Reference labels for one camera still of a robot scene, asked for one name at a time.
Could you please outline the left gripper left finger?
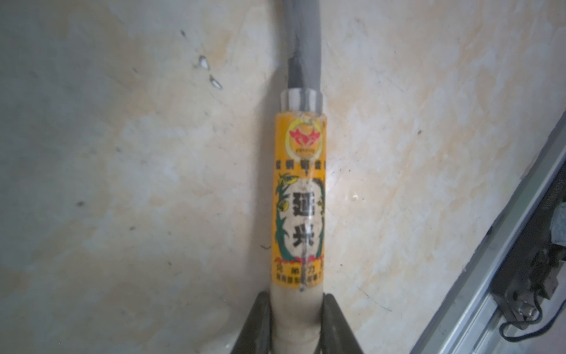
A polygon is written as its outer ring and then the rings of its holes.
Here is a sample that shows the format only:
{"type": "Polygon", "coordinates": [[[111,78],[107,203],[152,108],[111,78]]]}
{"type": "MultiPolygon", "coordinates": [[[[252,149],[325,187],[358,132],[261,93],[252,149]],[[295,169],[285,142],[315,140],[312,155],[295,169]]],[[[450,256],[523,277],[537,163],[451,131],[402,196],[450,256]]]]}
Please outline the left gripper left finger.
{"type": "Polygon", "coordinates": [[[231,354],[269,354],[271,350],[271,304],[266,291],[258,293],[231,354]]]}

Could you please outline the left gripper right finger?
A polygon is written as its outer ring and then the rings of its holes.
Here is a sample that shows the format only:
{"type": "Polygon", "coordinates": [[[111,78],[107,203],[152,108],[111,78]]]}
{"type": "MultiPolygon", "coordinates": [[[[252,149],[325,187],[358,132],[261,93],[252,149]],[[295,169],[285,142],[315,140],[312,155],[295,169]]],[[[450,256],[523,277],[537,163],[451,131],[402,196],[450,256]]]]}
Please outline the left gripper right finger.
{"type": "Polygon", "coordinates": [[[321,353],[363,354],[336,298],[325,294],[321,312],[321,353]]]}

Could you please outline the sickle wooden handle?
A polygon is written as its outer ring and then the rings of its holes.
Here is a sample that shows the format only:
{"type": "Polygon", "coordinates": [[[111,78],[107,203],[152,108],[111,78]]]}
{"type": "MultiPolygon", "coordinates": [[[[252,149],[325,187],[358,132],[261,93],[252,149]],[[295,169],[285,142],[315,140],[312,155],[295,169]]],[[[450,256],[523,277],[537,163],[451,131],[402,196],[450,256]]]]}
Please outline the sickle wooden handle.
{"type": "Polygon", "coordinates": [[[319,1],[284,1],[287,87],[275,119],[273,353],[318,353],[324,298],[327,117],[319,1]]]}

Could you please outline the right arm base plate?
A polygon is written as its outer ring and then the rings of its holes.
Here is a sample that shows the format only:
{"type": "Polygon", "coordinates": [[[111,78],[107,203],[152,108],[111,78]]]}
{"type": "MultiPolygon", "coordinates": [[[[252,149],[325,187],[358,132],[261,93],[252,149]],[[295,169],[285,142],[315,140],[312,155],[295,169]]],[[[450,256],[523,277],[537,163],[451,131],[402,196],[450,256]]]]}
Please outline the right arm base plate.
{"type": "Polygon", "coordinates": [[[525,330],[538,323],[540,300],[551,299],[565,247],[552,240],[554,215],[565,203],[565,168],[561,168],[490,285],[508,325],[525,330]]]}

